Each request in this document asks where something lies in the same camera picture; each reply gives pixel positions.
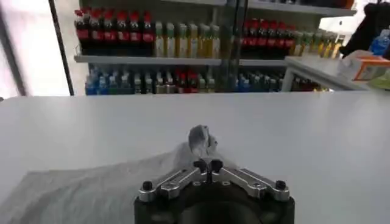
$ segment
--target blue bottle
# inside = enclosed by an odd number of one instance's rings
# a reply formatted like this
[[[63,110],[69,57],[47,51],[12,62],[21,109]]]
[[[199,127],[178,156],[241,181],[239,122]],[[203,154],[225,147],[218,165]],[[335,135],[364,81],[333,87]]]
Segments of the blue bottle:
[[[374,53],[374,55],[382,56],[385,54],[386,49],[388,48],[390,44],[390,30],[384,29],[380,33],[379,37],[376,37],[370,46],[370,51]]]
[[[87,81],[85,82],[85,95],[96,95],[96,88],[90,76],[87,77]]]
[[[107,82],[105,81],[105,78],[103,76],[100,77],[99,89],[97,93],[98,95],[108,95]]]

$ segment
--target store shelf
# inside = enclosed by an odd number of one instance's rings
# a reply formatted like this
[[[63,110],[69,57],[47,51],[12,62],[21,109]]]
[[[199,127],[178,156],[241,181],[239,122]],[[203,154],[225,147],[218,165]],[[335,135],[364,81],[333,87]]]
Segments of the store shelf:
[[[254,59],[241,59],[239,61],[240,66],[286,66],[284,60],[254,60]]]
[[[162,1],[204,4],[204,5],[226,5],[226,0],[162,0]]]
[[[126,57],[126,56],[74,56],[79,63],[97,64],[128,64],[128,65],[220,65],[221,59],[209,58],[154,58],[154,57]]]
[[[356,11],[349,10],[349,9],[282,4],[282,3],[274,3],[274,2],[260,2],[254,0],[248,2],[248,7],[250,9],[265,9],[265,10],[273,10],[273,11],[317,14],[325,17],[353,16],[354,14],[356,14]]]

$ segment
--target red bottle cap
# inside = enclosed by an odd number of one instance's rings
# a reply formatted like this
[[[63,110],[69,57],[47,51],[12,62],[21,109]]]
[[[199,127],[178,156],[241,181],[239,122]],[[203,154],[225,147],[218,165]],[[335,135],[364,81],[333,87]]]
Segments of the red bottle cap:
[[[151,14],[149,13],[149,11],[145,11],[144,12],[144,21],[145,22],[150,22],[151,21]]]
[[[83,16],[83,13],[81,12],[81,10],[75,10],[74,14],[76,14],[77,16]]]
[[[133,13],[131,13],[130,15],[130,20],[131,21],[138,21],[138,18],[139,18],[139,14],[138,14],[138,11],[134,11]]]

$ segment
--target bottle label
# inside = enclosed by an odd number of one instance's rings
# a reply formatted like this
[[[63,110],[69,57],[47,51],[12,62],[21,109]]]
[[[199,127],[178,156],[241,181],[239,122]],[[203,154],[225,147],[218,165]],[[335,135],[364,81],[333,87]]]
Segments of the bottle label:
[[[130,41],[131,42],[140,42],[141,34],[140,33],[130,33]]]
[[[129,32],[119,31],[118,32],[118,38],[121,41],[129,41],[130,40],[130,33]]]
[[[276,44],[275,44],[277,47],[284,47],[285,46],[285,39],[279,39],[276,41]]]
[[[166,56],[169,58],[175,57],[175,39],[168,38],[167,39],[167,45],[166,45]]]
[[[147,43],[151,43],[154,41],[154,36],[150,33],[142,34],[142,40]]]
[[[213,39],[213,58],[219,58],[220,40]]]
[[[256,46],[257,38],[249,38],[248,44],[251,45],[251,46]]]
[[[94,31],[92,31],[92,39],[94,39],[94,40],[103,40],[104,39],[104,33],[102,31],[94,30]]]
[[[85,30],[76,30],[76,33],[77,33],[77,37],[80,39],[80,40],[86,40],[88,39],[88,30],[85,29]]]
[[[197,57],[197,38],[191,40],[191,58]]]
[[[286,47],[292,47],[294,45],[294,40],[286,40]]]
[[[114,32],[114,31],[104,32],[104,39],[106,41],[115,41],[116,40],[116,32]]]
[[[273,46],[275,46],[275,44],[276,44],[276,40],[275,39],[268,39],[267,46],[273,47]]]
[[[266,38],[259,38],[259,39],[257,39],[257,45],[258,46],[265,46],[265,45],[267,45],[267,39]]]
[[[156,57],[164,57],[164,39],[156,39]]]
[[[187,56],[187,39],[180,39],[179,57],[185,58]]]

